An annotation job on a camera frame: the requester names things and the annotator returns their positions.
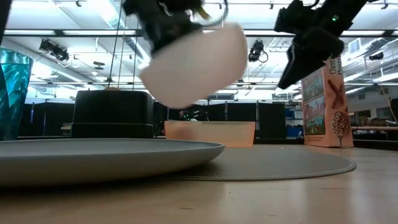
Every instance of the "orange container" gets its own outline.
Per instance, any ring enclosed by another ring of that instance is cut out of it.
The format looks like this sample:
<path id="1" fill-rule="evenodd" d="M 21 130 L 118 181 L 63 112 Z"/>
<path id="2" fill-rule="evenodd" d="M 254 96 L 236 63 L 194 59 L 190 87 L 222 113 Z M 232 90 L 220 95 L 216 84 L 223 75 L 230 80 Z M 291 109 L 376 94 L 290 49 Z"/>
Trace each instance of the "orange container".
<path id="1" fill-rule="evenodd" d="M 226 147 L 253 147 L 255 122 L 166 121 L 167 139 L 218 142 Z"/>

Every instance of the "wooden table surface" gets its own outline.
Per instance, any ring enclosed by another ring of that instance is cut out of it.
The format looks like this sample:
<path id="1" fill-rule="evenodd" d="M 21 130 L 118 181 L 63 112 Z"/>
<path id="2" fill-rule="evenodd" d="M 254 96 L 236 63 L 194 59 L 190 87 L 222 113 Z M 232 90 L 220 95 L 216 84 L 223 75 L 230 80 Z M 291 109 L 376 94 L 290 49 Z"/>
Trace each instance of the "wooden table surface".
<path id="1" fill-rule="evenodd" d="M 271 182 L 150 179 L 1 190 L 0 223 L 398 223 L 398 152 L 282 147 L 350 157 L 358 168 L 329 177 Z"/>

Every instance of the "blue drinking glass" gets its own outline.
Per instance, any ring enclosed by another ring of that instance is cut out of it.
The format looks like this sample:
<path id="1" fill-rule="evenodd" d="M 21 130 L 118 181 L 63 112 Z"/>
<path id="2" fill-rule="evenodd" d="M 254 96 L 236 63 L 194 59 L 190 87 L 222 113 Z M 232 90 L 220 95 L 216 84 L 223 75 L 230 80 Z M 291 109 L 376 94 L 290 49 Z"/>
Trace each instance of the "blue drinking glass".
<path id="1" fill-rule="evenodd" d="M 33 60 L 0 47 L 0 141 L 15 140 Z"/>

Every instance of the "gray plate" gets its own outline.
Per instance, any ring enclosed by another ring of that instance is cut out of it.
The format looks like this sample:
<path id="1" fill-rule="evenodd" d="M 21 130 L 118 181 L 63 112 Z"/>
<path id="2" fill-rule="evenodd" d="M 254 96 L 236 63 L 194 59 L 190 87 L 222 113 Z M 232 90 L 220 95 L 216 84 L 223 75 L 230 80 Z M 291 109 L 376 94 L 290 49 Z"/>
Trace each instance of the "gray plate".
<path id="1" fill-rule="evenodd" d="M 224 145 L 164 139 L 0 142 L 0 186 L 62 185 L 175 172 L 219 156 Z"/>

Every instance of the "gray placemat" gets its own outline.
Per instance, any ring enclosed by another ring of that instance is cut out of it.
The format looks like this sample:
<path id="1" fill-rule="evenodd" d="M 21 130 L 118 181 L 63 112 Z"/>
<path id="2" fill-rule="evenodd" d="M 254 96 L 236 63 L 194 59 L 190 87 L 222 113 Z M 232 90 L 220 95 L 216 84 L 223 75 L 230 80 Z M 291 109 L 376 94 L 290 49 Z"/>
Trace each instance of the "gray placemat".
<path id="1" fill-rule="evenodd" d="M 356 168 L 350 159 L 305 149 L 225 149 L 215 160 L 173 174 L 183 180 L 289 180 L 342 174 Z"/>

